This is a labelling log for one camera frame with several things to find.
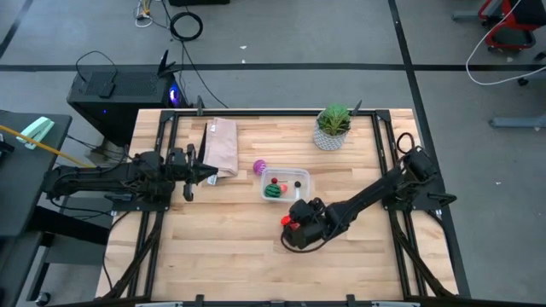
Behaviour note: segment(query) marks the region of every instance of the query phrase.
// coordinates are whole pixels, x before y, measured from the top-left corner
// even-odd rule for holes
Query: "desk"
[[[55,122],[43,142],[60,149],[72,122],[70,116],[0,113],[0,124],[23,131],[40,116]],[[25,230],[42,193],[44,173],[53,166],[55,155],[40,148],[29,150],[6,133],[3,137],[15,151],[0,164],[0,288],[3,289],[2,306],[15,306],[44,236],[41,231]]]
[[[391,116],[396,137],[406,131],[418,136],[411,110],[391,110]],[[152,300],[194,300],[196,294],[204,294],[206,301],[345,300],[348,293],[358,300],[401,299],[389,219],[380,204],[363,211],[349,231],[321,250],[293,254],[279,242],[280,219],[292,204],[263,201],[260,177],[252,171],[256,159],[271,167],[304,168],[311,174],[313,197],[326,203],[347,200],[381,174],[371,120],[354,118],[343,148],[327,152],[313,143],[315,117],[222,117],[237,120],[239,175],[214,187],[200,184],[191,203],[183,200],[183,183],[177,184],[163,222]],[[131,155],[154,150],[159,118],[160,110],[141,110]],[[193,143],[198,148],[207,119],[182,117],[175,146],[185,149]],[[443,230],[424,212],[416,211],[412,217],[423,260],[456,293]],[[106,265],[113,281],[133,258],[140,219],[141,213],[132,212],[110,234]],[[407,257],[406,263],[416,293]],[[142,293],[144,279],[141,274],[137,294]],[[107,290],[102,275],[96,295]]]

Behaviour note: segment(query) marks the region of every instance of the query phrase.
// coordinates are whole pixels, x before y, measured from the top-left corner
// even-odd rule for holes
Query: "green succulent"
[[[318,118],[318,128],[331,136],[344,134],[351,128],[351,115],[347,107],[340,104],[329,105]]]

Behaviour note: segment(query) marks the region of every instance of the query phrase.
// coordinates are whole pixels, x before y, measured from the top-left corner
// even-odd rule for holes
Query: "wooden tabletop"
[[[153,150],[160,112],[140,111],[131,155]],[[391,115],[396,137],[407,131],[419,142],[410,109],[392,109]],[[354,118],[343,148],[331,152],[313,143],[311,116],[225,118],[237,121],[239,175],[219,180],[217,186],[194,187],[190,203],[183,199],[183,183],[177,184],[161,232],[152,300],[194,300],[196,294],[204,294],[205,300],[345,300],[349,293],[359,300],[401,299],[392,233],[380,204],[361,212],[346,233],[321,250],[293,254],[279,241],[280,220],[292,204],[262,200],[260,177],[253,174],[256,159],[271,167],[303,168],[311,174],[312,197],[325,203],[347,200],[380,177],[369,117]],[[180,119],[176,147],[193,143],[199,148],[208,119]],[[384,127],[382,135],[387,148]],[[424,212],[412,217],[423,260],[456,293],[443,230]],[[110,235],[106,265],[113,282],[133,258],[140,218],[141,213],[132,212]],[[407,256],[406,263],[412,293],[417,294]],[[145,272],[141,270],[138,293]],[[107,290],[102,274],[96,294]]]

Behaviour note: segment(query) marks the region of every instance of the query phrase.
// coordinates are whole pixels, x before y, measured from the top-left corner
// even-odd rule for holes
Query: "black metal frame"
[[[167,121],[171,121],[171,134],[168,142],[168,152],[174,149],[176,137],[177,137],[177,127],[178,121],[183,116],[317,116],[320,113],[321,109],[253,109],[253,110],[200,110],[200,113],[197,113],[196,110],[165,110],[161,112],[160,115],[160,124],[158,127],[157,137],[155,139],[154,151],[159,152],[163,143],[163,136],[165,134],[165,128]],[[380,170],[382,174],[387,172],[387,162],[385,149],[383,147],[383,139],[380,131],[380,122],[383,122],[386,128],[386,134],[389,144],[390,155],[392,157],[393,164],[398,160],[398,152],[396,149],[394,132],[392,129],[392,122],[389,110],[358,110],[357,116],[370,116],[372,121],[372,126],[374,130],[375,145],[377,149],[378,159],[380,163]],[[443,289],[438,280],[435,279],[432,272],[428,269],[425,263],[419,257],[419,252],[417,251],[417,241],[415,238],[415,230],[413,227],[413,221],[411,219],[410,211],[404,211],[404,225],[406,228],[406,234],[403,232],[399,221],[396,210],[388,209],[388,204],[383,204],[388,211],[389,220],[392,230],[392,238],[395,248],[395,254],[397,259],[398,273],[400,278],[400,286],[403,294],[404,302],[418,303],[423,306],[443,306],[443,307],[458,307],[458,306],[546,306],[542,304],[525,304],[525,303],[511,303],[511,302],[500,302],[500,301],[486,301],[486,300],[475,300],[471,298],[463,298],[460,296],[453,296],[447,290]],[[151,303],[152,290],[154,285],[154,276],[155,268],[157,265],[157,257],[160,245],[160,232],[163,224],[164,212],[157,212],[155,216],[154,226],[151,233],[146,237],[146,231],[149,222],[149,213],[143,212],[141,225],[139,228],[135,257],[126,272],[123,276],[116,282],[113,290],[107,293],[102,298],[99,298],[91,302],[83,302],[76,304],[64,304],[58,306],[71,306],[71,307],[87,307],[87,306],[116,306],[116,307],[125,307],[125,306],[134,306],[135,304],[146,304]],[[454,261],[454,258],[460,260],[461,256],[458,254],[458,246],[452,246],[452,240],[456,242],[455,239],[455,230],[449,229],[453,227],[452,223],[444,223],[444,219],[435,219],[442,225],[445,232],[446,243],[450,253],[451,265],[454,269],[454,274],[458,270],[464,271],[463,268],[457,268],[457,264],[460,264],[460,261]],[[417,282],[417,289],[419,292],[418,296],[412,295],[410,291],[410,281],[408,278],[407,268],[404,261],[404,251],[407,252],[408,256],[412,260],[412,264],[415,269],[415,277]],[[142,296],[136,296],[137,289],[137,280],[138,280],[138,269],[150,252],[144,294]],[[459,286],[460,280],[456,280],[457,285]],[[434,291],[435,297],[427,296],[427,283]],[[129,286],[128,297],[120,298],[121,294],[125,288]],[[346,301],[307,301],[307,302],[291,302],[291,301],[230,301],[230,302],[206,302],[204,296],[201,294],[196,294],[195,301],[183,301],[183,306],[185,307],[250,307],[250,306],[282,306],[282,307],[336,307],[336,306],[347,306],[347,307],[356,307],[356,306],[370,306],[377,305],[380,306],[381,303],[387,303],[383,301],[356,301],[353,294],[347,294]]]

